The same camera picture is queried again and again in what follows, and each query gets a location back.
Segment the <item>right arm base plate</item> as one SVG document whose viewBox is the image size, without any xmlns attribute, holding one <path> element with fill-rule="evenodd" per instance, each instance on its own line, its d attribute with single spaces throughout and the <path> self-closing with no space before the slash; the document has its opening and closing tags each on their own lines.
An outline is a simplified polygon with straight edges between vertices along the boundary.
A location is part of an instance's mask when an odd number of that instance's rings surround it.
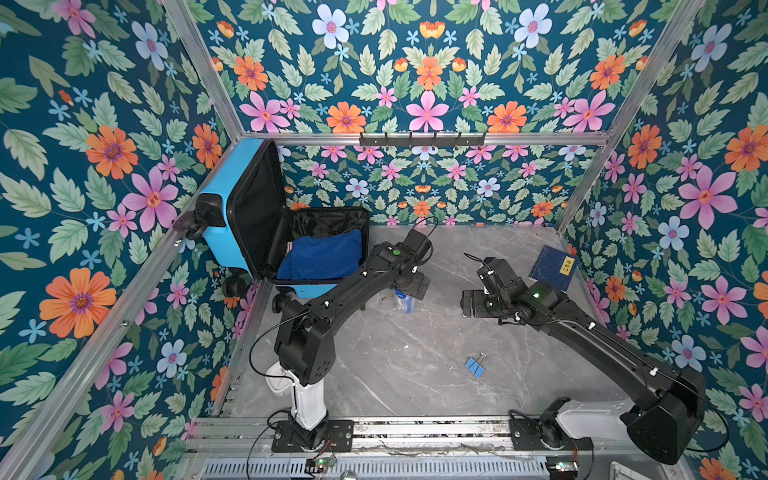
<svg viewBox="0 0 768 480">
<path fill-rule="evenodd" d="M 517 451 L 587 452 L 594 448 L 589 438 L 573 439 L 554 422 L 540 422 L 513 413 L 509 418 L 510 438 Z"/>
</svg>

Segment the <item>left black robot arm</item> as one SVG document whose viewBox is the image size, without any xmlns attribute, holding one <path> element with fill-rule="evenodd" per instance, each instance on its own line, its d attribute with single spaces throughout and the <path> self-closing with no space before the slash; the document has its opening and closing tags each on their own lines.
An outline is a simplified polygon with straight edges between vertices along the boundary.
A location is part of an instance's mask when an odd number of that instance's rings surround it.
<svg viewBox="0 0 768 480">
<path fill-rule="evenodd" d="M 415 229 L 405 239 L 374 246 L 357 271 L 309 302 L 282 306 L 275 342 L 279 365 L 292 380 L 293 426 L 307 436 L 321 434 L 328 421 L 324 378 L 335 360 L 334 337 L 344 323 L 379 292 L 398 289 L 422 299 L 429 280 L 420 271 L 431 257 L 429 237 Z"/>
</svg>

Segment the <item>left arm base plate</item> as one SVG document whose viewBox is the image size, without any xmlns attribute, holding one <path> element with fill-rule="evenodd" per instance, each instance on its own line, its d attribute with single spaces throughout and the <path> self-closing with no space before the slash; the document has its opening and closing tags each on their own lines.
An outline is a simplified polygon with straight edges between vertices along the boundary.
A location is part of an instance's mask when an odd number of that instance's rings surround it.
<svg viewBox="0 0 768 480">
<path fill-rule="evenodd" d="M 280 421 L 271 445 L 273 453 L 348 453 L 352 450 L 355 423 L 352 420 L 322 420 L 312 430 L 296 421 Z"/>
</svg>

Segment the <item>clear bottle blue lid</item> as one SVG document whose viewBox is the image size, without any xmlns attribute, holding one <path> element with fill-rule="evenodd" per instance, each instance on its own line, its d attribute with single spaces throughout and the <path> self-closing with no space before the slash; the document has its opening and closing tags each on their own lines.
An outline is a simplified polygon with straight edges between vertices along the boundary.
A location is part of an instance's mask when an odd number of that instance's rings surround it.
<svg viewBox="0 0 768 480">
<path fill-rule="evenodd" d="M 405 314 L 410 314 L 413 312 L 415 299 L 412 296 L 407 295 L 399 289 L 394 289 L 394 295 L 396 308 L 399 311 L 402 311 Z"/>
</svg>

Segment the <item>blue cloth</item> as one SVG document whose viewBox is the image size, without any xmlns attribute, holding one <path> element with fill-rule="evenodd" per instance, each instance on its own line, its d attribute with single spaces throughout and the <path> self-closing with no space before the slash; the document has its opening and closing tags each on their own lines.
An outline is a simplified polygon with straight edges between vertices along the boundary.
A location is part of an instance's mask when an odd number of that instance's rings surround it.
<svg viewBox="0 0 768 480">
<path fill-rule="evenodd" d="M 356 272 L 363 257 L 358 229 L 324 238 L 304 236 L 292 242 L 282 260 L 278 280 L 333 280 Z"/>
</svg>

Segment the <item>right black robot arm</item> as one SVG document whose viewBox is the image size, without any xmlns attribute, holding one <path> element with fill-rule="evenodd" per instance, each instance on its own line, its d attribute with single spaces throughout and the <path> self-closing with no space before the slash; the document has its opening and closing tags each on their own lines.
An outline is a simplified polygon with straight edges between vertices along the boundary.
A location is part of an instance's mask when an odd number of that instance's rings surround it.
<svg viewBox="0 0 768 480">
<path fill-rule="evenodd" d="M 501 258 L 481 260 L 480 290 L 465 290 L 466 317 L 521 325 L 562 342 L 618 385 L 614 402 L 579 402 L 559 397 L 539 416 L 543 443 L 568 439 L 630 441 L 651 459 L 674 465 L 704 420 L 706 381 L 691 366 L 672 367 L 613 334 L 562 291 L 544 281 L 525 284 Z"/>
</svg>

